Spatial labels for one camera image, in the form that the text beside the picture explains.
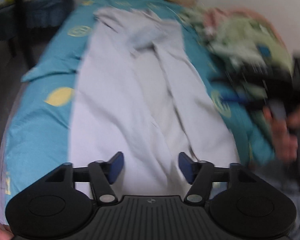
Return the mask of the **person's right hand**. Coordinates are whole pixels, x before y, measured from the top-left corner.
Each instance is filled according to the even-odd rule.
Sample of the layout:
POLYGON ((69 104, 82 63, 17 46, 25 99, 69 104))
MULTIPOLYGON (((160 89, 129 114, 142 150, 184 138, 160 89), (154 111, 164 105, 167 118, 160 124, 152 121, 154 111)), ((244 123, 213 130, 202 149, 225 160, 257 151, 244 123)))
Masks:
POLYGON ((276 156, 285 163, 294 162, 297 158, 298 140, 288 130, 300 128, 300 107, 285 120, 275 119, 268 107, 263 108, 263 114, 270 125, 276 156))

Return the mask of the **person's left hand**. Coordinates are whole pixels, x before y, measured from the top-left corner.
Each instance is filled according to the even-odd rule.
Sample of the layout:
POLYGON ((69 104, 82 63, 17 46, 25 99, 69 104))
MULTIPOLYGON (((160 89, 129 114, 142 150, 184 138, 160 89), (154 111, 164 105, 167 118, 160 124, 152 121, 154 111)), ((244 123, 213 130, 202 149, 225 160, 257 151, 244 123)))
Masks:
POLYGON ((0 240, 12 240, 13 237, 10 227, 0 223, 0 240))

